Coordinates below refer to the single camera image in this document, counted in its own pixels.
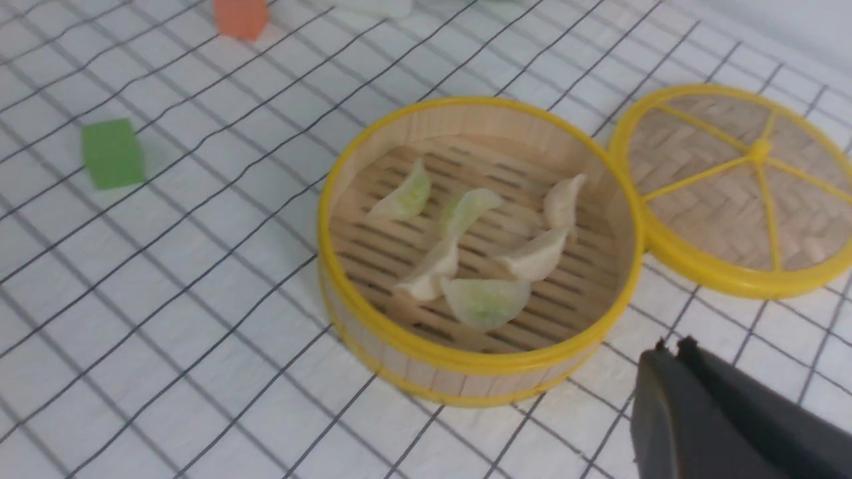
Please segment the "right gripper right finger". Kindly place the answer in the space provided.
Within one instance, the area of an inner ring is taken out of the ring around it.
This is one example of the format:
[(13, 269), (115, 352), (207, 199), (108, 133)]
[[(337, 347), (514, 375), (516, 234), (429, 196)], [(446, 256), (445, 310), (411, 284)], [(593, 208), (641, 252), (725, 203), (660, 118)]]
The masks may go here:
[(704, 351), (693, 337), (678, 342), (676, 358), (782, 477), (850, 477), (849, 433)]

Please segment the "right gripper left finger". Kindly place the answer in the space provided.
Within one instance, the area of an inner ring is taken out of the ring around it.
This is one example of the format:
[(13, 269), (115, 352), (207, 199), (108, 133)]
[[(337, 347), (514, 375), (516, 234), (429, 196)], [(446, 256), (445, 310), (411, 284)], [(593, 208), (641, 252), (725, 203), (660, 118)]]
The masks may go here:
[(694, 339), (641, 356), (630, 425), (642, 478), (794, 478), (799, 449)]

